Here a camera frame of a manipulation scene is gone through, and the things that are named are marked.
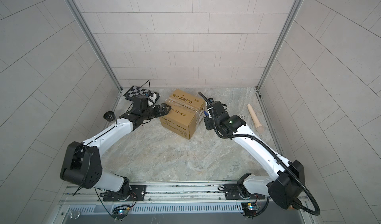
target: cardboard box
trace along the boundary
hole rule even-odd
[[[189,140],[204,117],[205,101],[176,89],[165,103],[171,110],[159,118],[162,126]]]

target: black and white checkered board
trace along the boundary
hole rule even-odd
[[[123,96],[125,96],[127,100],[132,101],[133,97],[138,96],[138,95],[145,95],[146,93],[148,93],[148,95],[150,97],[153,97],[152,93],[156,94],[155,103],[156,103],[156,101],[160,97],[159,93],[152,92],[151,90],[148,90],[148,89],[145,89],[145,88],[140,88],[140,87],[137,87],[137,86],[132,86]]]

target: tiled wall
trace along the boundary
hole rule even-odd
[[[261,89],[321,223],[381,221],[380,17],[381,0],[304,0]]]
[[[43,221],[67,145],[101,131],[117,93],[64,0],[0,0],[1,223]]]
[[[294,0],[75,2],[123,87],[251,87]]]

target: wooden rolling pin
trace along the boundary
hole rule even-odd
[[[248,104],[248,105],[247,105],[247,109],[249,110],[250,115],[251,115],[251,118],[253,119],[253,122],[254,122],[254,125],[255,125],[255,129],[256,129],[259,133],[263,133],[263,132],[264,132],[264,127],[262,126],[262,124],[261,124],[260,121],[258,120],[258,117],[257,117],[257,115],[255,114],[253,107],[252,107],[250,104]]]

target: marble tabletop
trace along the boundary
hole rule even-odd
[[[202,92],[227,105],[230,116],[244,115],[245,122],[269,146],[276,150],[262,109],[253,88],[179,88],[196,95]],[[163,103],[175,88],[151,88],[158,92],[157,104]],[[250,103],[265,128],[255,131],[247,109]],[[126,112],[131,102],[123,96],[115,109],[116,116]],[[122,137],[102,156],[104,170],[141,181],[234,180],[245,173],[267,176],[261,165],[240,145],[220,139],[207,131],[203,120],[190,140],[161,126],[159,119],[139,126]]]

